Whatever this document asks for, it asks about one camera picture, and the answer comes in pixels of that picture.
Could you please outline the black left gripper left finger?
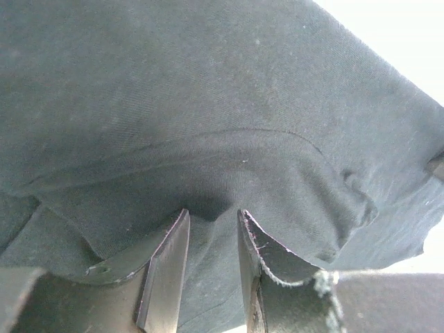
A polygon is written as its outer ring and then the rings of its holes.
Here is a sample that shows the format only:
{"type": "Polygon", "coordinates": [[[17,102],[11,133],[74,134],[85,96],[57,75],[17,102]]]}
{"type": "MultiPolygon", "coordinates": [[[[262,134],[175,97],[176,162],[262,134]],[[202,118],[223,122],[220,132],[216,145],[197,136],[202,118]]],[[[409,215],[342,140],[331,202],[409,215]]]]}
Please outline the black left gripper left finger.
{"type": "Polygon", "coordinates": [[[189,232],[182,209],[78,277],[2,268],[1,331],[176,332],[189,232]]]}

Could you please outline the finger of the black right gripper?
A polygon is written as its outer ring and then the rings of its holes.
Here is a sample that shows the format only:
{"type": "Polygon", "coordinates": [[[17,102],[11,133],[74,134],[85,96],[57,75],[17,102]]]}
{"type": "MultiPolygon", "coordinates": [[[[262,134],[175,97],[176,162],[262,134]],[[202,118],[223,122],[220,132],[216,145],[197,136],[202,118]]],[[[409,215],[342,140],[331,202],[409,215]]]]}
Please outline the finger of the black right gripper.
{"type": "Polygon", "coordinates": [[[444,152],[439,153],[427,163],[427,170],[435,178],[444,181],[444,152]]]}

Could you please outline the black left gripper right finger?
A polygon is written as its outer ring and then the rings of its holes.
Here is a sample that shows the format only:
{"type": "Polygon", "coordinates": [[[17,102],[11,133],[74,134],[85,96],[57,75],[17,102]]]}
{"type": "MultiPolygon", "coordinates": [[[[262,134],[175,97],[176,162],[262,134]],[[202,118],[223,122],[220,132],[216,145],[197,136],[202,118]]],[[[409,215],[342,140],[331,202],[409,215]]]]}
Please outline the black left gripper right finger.
{"type": "Polygon", "coordinates": [[[442,332],[443,274],[325,271],[238,213],[248,332],[442,332]]]}

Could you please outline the black t shirt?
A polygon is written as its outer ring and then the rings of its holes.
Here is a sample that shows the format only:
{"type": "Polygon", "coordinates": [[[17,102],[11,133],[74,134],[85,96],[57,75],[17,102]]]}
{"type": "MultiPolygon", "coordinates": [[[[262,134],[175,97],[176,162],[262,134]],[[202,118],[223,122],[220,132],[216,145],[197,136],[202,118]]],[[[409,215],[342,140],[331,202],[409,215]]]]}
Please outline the black t shirt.
{"type": "Polygon", "coordinates": [[[244,321],[237,211],[325,268],[422,253],[443,108],[313,1],[2,1],[1,265],[191,217],[179,332],[244,321]]]}

